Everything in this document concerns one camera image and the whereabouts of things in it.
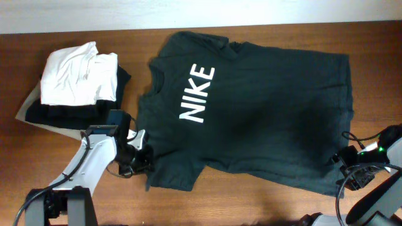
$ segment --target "t-shirt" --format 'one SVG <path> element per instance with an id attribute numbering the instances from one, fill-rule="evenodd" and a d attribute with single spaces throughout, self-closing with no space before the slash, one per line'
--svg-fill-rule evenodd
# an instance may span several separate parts
<path id="1" fill-rule="evenodd" d="M 66 129 L 87 129 L 90 125 L 103 124 L 111 109 L 120 109 L 130 78 L 131 75 L 118 66 L 116 101 L 97 100 L 94 105 L 66 106 L 41 104 L 38 99 L 26 111 L 25 120 Z"/>
<path id="2" fill-rule="evenodd" d="M 347 55 L 179 32 L 149 67 L 138 114 L 155 155 L 148 187 L 191 191 L 210 166 L 335 196 L 331 157 L 353 116 Z"/>

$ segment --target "folded clothing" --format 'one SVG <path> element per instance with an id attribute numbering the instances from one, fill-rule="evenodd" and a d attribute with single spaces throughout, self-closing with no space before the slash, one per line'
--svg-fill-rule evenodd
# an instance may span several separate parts
<path id="1" fill-rule="evenodd" d="M 94 105 L 116 101 L 117 55 L 97 55 L 96 42 L 54 51 L 41 79 L 41 103 Z"/>
<path id="2" fill-rule="evenodd" d="M 116 101 L 98 100 L 94 105 L 67 106 L 45 105 L 38 99 L 26 111 L 25 120 L 66 129 L 87 129 L 90 125 L 103 124 L 111 109 L 120 109 L 124 88 L 131 76 L 118 66 L 116 78 Z"/>

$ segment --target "folded black cloth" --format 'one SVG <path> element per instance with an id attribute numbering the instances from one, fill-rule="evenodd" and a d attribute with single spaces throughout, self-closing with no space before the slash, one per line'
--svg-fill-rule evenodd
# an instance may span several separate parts
<path id="1" fill-rule="evenodd" d="M 116 101 L 98 100 L 95 105 L 66 106 L 40 104 L 34 101 L 25 115 L 27 122 L 65 129 L 87 129 L 90 125 L 103 124 L 112 109 L 120 109 L 124 88 L 131 76 L 120 66 L 117 68 Z"/>

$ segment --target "white cloth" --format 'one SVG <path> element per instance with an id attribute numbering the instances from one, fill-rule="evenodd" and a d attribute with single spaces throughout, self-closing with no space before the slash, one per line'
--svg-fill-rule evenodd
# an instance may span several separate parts
<path id="1" fill-rule="evenodd" d="M 117 55 L 97 55 L 96 42 L 54 51 L 48 57 L 40 90 L 47 105 L 93 105 L 116 101 Z"/>

